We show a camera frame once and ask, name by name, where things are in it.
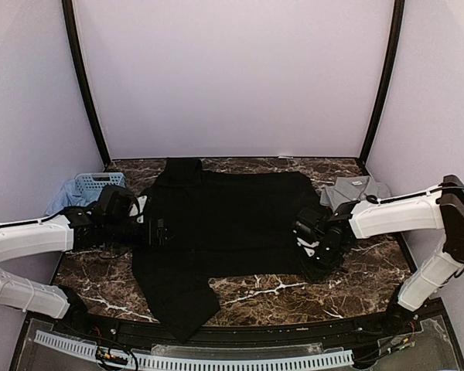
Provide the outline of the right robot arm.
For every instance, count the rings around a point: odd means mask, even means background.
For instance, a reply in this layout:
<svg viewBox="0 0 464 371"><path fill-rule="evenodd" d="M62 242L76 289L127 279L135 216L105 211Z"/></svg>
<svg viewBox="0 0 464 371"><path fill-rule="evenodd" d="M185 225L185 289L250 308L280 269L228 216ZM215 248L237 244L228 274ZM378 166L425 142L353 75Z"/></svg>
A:
<svg viewBox="0 0 464 371"><path fill-rule="evenodd" d="M441 230L444 236L422 265L394 290L379 319L379 328L386 335L398 334L432 294L464 271L461 180L447 175L438 185L419 192L386 199L369 195L341 204L328 216L303 209L292 226L297 244L321 274L338 268L356 240L415 230Z"/></svg>

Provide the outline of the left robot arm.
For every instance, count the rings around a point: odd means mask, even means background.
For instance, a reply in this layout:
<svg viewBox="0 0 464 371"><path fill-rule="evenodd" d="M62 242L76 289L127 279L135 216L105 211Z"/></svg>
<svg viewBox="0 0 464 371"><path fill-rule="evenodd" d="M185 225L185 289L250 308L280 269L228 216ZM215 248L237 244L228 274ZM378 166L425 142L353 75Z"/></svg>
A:
<svg viewBox="0 0 464 371"><path fill-rule="evenodd" d="M168 239L162 219L147 219L137 211L108 216L84 208L66 208L42 219L0 224L0 263L105 242L160 247ZM84 313L86 305L73 289L40 284L1 268L0 305L62 318L77 337L86 337L94 330L92 317Z"/></svg>

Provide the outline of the black long sleeve shirt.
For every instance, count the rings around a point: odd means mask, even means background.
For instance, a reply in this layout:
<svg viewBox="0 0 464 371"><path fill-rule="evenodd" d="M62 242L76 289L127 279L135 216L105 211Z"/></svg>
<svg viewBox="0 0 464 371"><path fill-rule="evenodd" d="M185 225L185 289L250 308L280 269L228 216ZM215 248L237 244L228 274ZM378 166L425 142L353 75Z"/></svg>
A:
<svg viewBox="0 0 464 371"><path fill-rule="evenodd" d="M153 316L185 342L220 308L209 279L297 274L311 258L292 224L303 208L319 210L300 172L228 174L198 159L171 158L144 190L145 218L175 234L164 247L136 247L132 273Z"/></svg>

